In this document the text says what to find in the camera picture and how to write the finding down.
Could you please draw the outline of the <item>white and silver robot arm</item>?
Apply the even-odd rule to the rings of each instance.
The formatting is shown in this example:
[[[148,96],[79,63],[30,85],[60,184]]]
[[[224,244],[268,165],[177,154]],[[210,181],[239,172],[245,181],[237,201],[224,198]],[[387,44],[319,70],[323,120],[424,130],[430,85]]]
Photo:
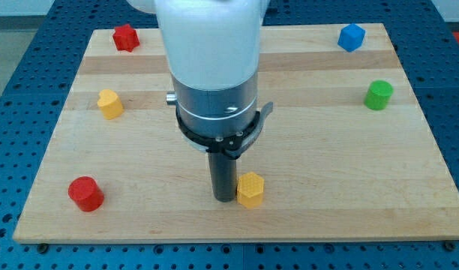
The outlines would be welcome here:
[[[203,137],[243,131],[257,109],[260,27],[269,0],[128,0],[155,14],[182,123]]]

